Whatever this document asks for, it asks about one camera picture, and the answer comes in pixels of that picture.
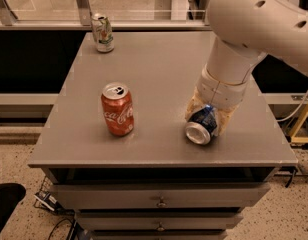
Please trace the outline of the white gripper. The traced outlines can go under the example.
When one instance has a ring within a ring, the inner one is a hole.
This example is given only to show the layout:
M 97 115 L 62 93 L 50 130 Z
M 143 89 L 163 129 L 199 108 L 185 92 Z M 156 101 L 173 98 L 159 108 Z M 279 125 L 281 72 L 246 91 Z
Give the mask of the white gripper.
M 215 118 L 217 123 L 216 136 L 221 136 L 232 118 L 238 105 L 242 102 L 247 83 L 228 84 L 216 80 L 204 67 L 199 77 L 194 93 L 188 102 L 185 119 L 200 111 L 206 104 L 215 107 Z

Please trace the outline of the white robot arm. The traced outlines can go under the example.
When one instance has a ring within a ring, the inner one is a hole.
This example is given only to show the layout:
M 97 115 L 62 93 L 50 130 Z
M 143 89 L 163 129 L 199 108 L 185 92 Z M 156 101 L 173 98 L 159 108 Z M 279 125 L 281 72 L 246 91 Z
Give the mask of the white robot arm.
M 225 131 L 266 56 L 308 73 L 308 11 L 297 0 L 210 0 L 207 18 L 215 40 L 185 114 L 186 136 L 202 145 Z

